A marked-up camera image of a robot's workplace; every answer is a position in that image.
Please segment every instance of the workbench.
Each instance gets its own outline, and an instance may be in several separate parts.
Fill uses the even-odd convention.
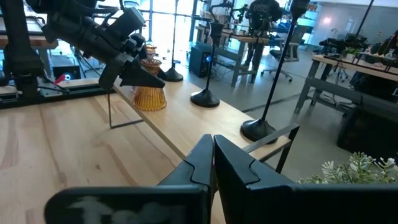
[[[190,101],[190,95],[201,89],[184,80],[167,82],[164,87],[167,106],[160,111],[142,111],[134,105],[134,94],[129,86],[119,86],[117,79],[114,90],[131,108],[169,145],[181,158],[185,158],[204,134],[222,134],[235,145],[243,148],[257,160],[264,162],[275,153],[283,150],[289,153],[294,136],[284,135],[293,129],[280,130],[274,144],[254,144],[240,133],[244,121],[252,118],[240,110],[221,101],[216,108],[202,108]],[[286,157],[279,161],[277,172],[281,172]]]
[[[205,32],[208,33],[210,31],[210,29],[202,27],[202,26],[196,26],[196,29],[198,30],[197,45],[207,45],[207,43],[205,43],[205,41],[204,41],[204,39],[205,39],[204,33]],[[223,56],[223,57],[226,57],[228,59],[235,61],[235,65],[233,65],[233,66],[218,63],[218,65],[224,66],[233,71],[231,87],[235,87],[235,84],[240,75],[252,75],[251,82],[254,83],[259,66],[260,66],[262,52],[264,50],[264,48],[262,47],[261,44],[264,44],[264,45],[267,44],[269,39],[258,38],[259,45],[256,47],[256,49],[254,51],[253,58],[258,58],[259,60],[252,63],[252,70],[241,70],[241,64],[242,64],[243,57],[244,57],[243,53],[244,53],[244,48],[246,46],[246,43],[255,44],[257,42],[257,38],[249,37],[249,36],[243,37],[240,35],[234,35],[234,34],[232,34],[232,31],[228,30],[228,29],[223,29],[222,37],[223,38],[221,38],[221,43],[228,43],[228,39],[230,39],[230,38],[239,41],[239,49],[238,49],[237,53],[235,51],[231,51],[228,48],[223,49],[224,44],[220,44],[220,47],[216,48],[216,52],[215,52],[216,55],[220,55],[220,56]]]
[[[47,76],[51,77],[52,66],[47,51],[58,47],[58,41],[55,41],[51,44],[48,43],[45,37],[41,34],[42,33],[41,26],[36,21],[36,19],[27,18],[26,23],[27,23],[28,33],[30,34],[29,36],[30,46],[38,51],[40,58],[43,60],[44,63],[44,70],[47,73]],[[5,33],[6,33],[6,25],[4,24],[3,18],[0,17],[0,34],[1,34],[0,49],[4,49],[8,44],[8,37],[7,35],[4,35]]]
[[[222,134],[246,149],[251,145],[239,133],[240,124],[251,118],[224,102],[212,109],[191,104],[190,93],[199,90],[195,85],[167,83],[166,108],[147,112],[134,107],[130,87],[120,87],[119,82],[114,86],[119,94],[0,110],[1,223],[45,224],[47,200],[70,187],[157,185],[202,133]],[[115,124],[145,122],[110,129],[110,116]],[[291,143],[281,136],[250,155],[263,161],[284,148],[284,157]],[[225,223],[218,192],[211,223]]]
[[[349,99],[354,103],[361,104],[365,110],[369,112],[378,114],[380,116],[393,119],[398,121],[398,105],[392,103],[390,101],[382,100],[376,98],[374,96],[369,96],[364,93],[350,90],[348,88],[335,85],[334,83],[329,83],[326,81],[331,69],[333,66],[338,65],[341,68],[347,68],[356,72],[362,72],[368,75],[373,75],[380,78],[385,78],[388,80],[392,80],[398,82],[398,69],[391,68],[389,72],[395,73],[397,75],[393,75],[390,73],[384,72],[385,67],[376,67],[373,64],[367,63],[364,60],[358,61],[355,59],[354,62],[348,61],[345,59],[342,60],[333,60],[330,58],[325,58],[323,55],[314,55],[312,57],[312,66],[308,73],[308,77],[305,80],[305,84],[303,90],[301,92],[300,98],[298,99],[296,108],[294,113],[299,114],[300,110],[303,107],[305,100],[312,100],[311,105],[315,106],[316,102],[319,102],[325,106],[329,106],[334,108],[338,111],[347,113],[349,109],[342,107],[340,105],[335,105],[328,101],[323,100],[320,95],[322,91],[326,91],[332,93],[334,95]],[[315,78],[315,74],[319,68],[320,63],[325,63],[325,69],[322,73],[320,79]],[[310,91],[311,87],[315,87],[316,90],[313,96],[308,96],[308,92]]]

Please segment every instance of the round stand base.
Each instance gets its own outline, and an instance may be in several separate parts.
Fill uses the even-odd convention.
[[[210,90],[202,90],[200,92],[192,93],[191,102],[195,105],[214,108],[220,105],[220,99],[214,95]]]
[[[267,137],[275,131],[276,129],[269,125],[267,121],[263,121],[261,119],[255,121],[245,121],[241,126],[241,133],[243,136],[254,142]],[[272,140],[267,144],[273,144],[276,141],[277,139]]]
[[[167,72],[160,70],[157,76],[167,82],[180,82],[184,79],[174,68],[170,68]]]

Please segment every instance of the blue light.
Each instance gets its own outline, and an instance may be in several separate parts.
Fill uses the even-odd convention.
[[[65,74],[65,80],[71,80],[72,77],[69,74]]]

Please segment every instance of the office chair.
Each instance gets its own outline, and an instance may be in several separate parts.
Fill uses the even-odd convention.
[[[292,40],[290,41],[290,44],[288,46],[289,51],[286,54],[285,62],[298,62],[300,61],[299,59],[299,45],[301,43],[301,40],[303,39],[304,34],[308,30],[307,26],[301,26],[297,25],[297,27],[294,29],[294,33],[292,36]],[[276,39],[280,42],[280,50],[271,50],[269,53],[277,60],[280,60],[280,56],[282,55],[282,48],[284,47],[284,41],[285,39]],[[276,72],[276,68],[273,69],[265,69],[264,71],[261,72],[261,76],[263,76],[264,72]],[[291,77],[287,72],[285,71],[280,71],[282,74],[286,76],[286,78],[289,78],[289,82],[293,80],[293,77]]]

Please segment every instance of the potted plant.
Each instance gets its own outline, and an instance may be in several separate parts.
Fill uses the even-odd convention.
[[[347,53],[346,59],[352,61],[352,60],[354,60],[356,54],[358,53],[358,50],[356,50],[352,47],[348,47],[346,49],[346,53]]]
[[[380,161],[365,153],[354,153],[349,163],[334,165],[326,162],[322,165],[323,177],[315,175],[307,179],[300,179],[300,184],[391,184],[397,183],[398,168],[395,160],[389,158]]]

